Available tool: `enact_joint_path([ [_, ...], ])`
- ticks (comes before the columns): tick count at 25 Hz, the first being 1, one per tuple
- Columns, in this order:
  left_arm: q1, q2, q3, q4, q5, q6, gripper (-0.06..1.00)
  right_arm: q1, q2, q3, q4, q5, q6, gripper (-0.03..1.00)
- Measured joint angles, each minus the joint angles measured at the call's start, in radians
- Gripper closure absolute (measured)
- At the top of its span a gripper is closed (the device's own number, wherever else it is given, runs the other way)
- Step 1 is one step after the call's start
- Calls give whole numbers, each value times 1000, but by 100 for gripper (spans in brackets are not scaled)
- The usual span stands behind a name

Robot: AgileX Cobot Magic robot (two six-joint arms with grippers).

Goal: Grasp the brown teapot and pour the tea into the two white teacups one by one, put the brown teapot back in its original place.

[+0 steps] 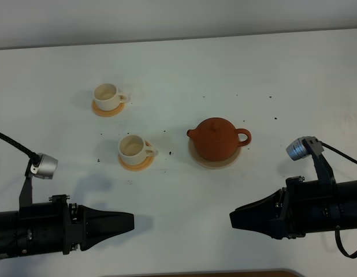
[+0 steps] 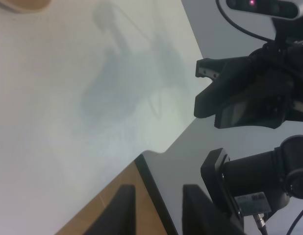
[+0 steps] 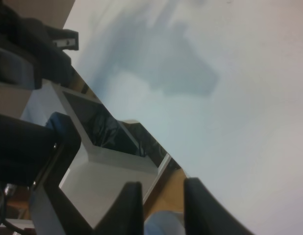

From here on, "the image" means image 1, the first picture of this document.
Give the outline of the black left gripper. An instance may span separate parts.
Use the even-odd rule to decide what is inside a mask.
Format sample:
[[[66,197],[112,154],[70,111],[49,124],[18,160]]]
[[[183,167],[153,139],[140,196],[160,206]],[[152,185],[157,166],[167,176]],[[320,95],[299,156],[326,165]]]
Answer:
[[[20,255],[61,252],[69,254],[132,231],[134,215],[101,211],[68,204],[64,195],[51,202],[20,207],[18,212],[17,250]]]

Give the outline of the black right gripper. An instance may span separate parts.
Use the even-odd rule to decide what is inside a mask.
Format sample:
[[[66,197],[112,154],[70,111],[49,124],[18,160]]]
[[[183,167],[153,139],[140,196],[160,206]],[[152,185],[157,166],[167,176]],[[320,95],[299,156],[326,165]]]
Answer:
[[[254,231],[274,239],[295,239],[307,233],[333,229],[337,214],[337,184],[305,181],[302,176],[285,180],[286,187],[229,214],[234,229]]]

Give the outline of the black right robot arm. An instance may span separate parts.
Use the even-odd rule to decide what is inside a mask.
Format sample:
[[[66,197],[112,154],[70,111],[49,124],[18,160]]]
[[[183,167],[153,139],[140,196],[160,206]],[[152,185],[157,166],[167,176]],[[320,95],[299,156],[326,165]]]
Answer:
[[[307,233],[357,229],[357,180],[321,185],[287,178],[286,187],[230,213],[234,229],[254,231],[274,239]]]

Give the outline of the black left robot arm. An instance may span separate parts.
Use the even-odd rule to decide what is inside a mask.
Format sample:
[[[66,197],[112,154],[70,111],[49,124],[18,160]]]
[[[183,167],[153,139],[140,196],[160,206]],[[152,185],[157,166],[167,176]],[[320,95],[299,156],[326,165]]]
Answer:
[[[133,214],[69,204],[67,199],[56,195],[48,203],[0,212],[0,260],[86,251],[135,228]]]

